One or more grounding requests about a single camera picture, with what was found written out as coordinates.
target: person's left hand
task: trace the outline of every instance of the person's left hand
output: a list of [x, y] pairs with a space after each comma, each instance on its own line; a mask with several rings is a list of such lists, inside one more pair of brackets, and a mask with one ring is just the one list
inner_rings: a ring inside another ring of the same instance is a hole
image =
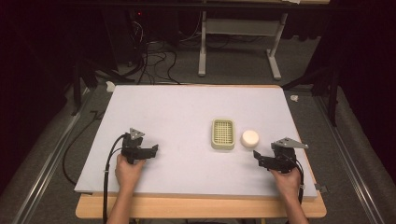
[[138, 161], [136, 164], [130, 164], [126, 160], [126, 157], [121, 154], [117, 156], [116, 177], [120, 184], [120, 191], [129, 193], [132, 196], [145, 162], [143, 160]]

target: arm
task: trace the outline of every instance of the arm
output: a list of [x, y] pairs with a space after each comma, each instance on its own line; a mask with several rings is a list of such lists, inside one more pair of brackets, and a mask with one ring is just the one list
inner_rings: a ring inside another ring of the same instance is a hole
[[137, 164], [129, 164], [121, 154], [117, 157], [116, 177], [120, 184], [120, 191], [107, 224], [129, 223], [134, 187], [144, 163], [145, 161], [139, 161]]
[[280, 174], [278, 171], [270, 170], [276, 180], [276, 186], [280, 197], [285, 203], [286, 214], [290, 224], [305, 224], [308, 220], [305, 217], [303, 208], [298, 201], [298, 190], [300, 187], [300, 173], [297, 168], [288, 174]]

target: white round object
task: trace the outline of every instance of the white round object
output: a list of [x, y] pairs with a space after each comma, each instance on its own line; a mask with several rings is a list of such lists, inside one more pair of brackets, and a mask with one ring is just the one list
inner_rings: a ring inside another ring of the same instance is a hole
[[259, 144], [259, 140], [259, 135], [252, 130], [244, 131], [241, 137], [242, 146], [247, 148], [256, 147]]

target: gray carpet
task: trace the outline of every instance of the gray carpet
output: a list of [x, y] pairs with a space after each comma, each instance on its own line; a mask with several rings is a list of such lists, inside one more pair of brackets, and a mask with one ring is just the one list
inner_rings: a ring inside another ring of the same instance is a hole
[[[282, 40], [276, 59], [283, 79], [274, 81], [271, 77], [269, 64], [263, 57], [263, 46], [269, 46], [268, 38], [261, 38], [254, 42], [243, 43], [232, 41], [223, 49], [208, 49], [206, 77], [198, 77], [198, 47], [180, 46], [177, 49], [167, 47], [177, 53], [177, 63], [171, 70], [172, 78], [179, 82], [205, 84], [277, 84], [282, 85], [301, 76], [310, 60], [317, 40], [299, 42], [295, 39]], [[209, 42], [210, 45], [220, 46], [219, 41]], [[166, 70], [172, 64], [172, 54], [168, 53], [165, 63], [148, 67], [148, 72], [154, 76], [166, 77]], [[120, 65], [121, 71], [128, 68]], [[145, 83], [152, 82], [148, 76], [143, 78]], [[159, 83], [163, 79], [156, 77]], [[298, 94], [298, 103], [290, 100], [291, 94]], [[370, 223], [365, 215], [361, 201], [351, 184], [346, 172], [338, 147], [327, 126], [326, 119], [320, 113], [318, 104], [306, 86], [292, 91], [286, 91], [291, 114], [303, 142], [310, 146], [306, 151], [312, 170], [319, 184], [325, 185], [329, 192], [323, 193], [323, 200], [327, 207], [327, 216], [312, 219], [311, 223]], [[89, 122], [93, 113], [90, 111], [104, 111], [111, 97], [102, 83], [92, 93], [90, 101], [81, 112], [81, 117], [75, 126], [70, 140], [72, 140]], [[370, 147], [367, 138], [361, 131], [359, 123], [351, 113], [345, 96], [340, 92], [337, 106], [338, 130], [343, 136], [346, 146], [356, 165], [361, 170], [361, 176], [367, 183], [385, 223], [391, 223], [396, 218], [393, 200], [396, 191], [389, 175]], [[30, 188], [35, 183], [46, 158], [55, 148], [58, 139], [71, 117], [72, 101], [53, 119], [32, 149], [28, 158], [16, 173], [5, 193], [0, 199], [0, 223], [11, 223], [19, 211]], [[91, 149], [92, 141], [99, 127], [100, 120], [95, 121], [70, 147], [66, 157], [66, 170], [70, 177], [78, 180], [84, 162]], [[49, 182], [42, 198], [31, 216], [30, 223], [101, 223], [101, 220], [83, 220], [75, 215], [79, 194], [73, 191], [62, 173], [59, 164]], [[283, 218], [267, 219], [267, 223], [284, 223]]]

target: hand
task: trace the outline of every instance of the hand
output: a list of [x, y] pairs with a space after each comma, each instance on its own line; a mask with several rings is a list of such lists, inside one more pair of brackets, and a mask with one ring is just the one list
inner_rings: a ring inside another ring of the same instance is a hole
[[276, 180], [276, 186], [283, 198], [296, 198], [300, 187], [300, 172], [293, 168], [287, 174], [281, 174], [278, 171], [270, 170]]
[[146, 161], [143, 160], [139, 161], [137, 164], [130, 164], [126, 160], [126, 157], [121, 154], [117, 156], [116, 177], [120, 184], [120, 191], [132, 196], [145, 162]]

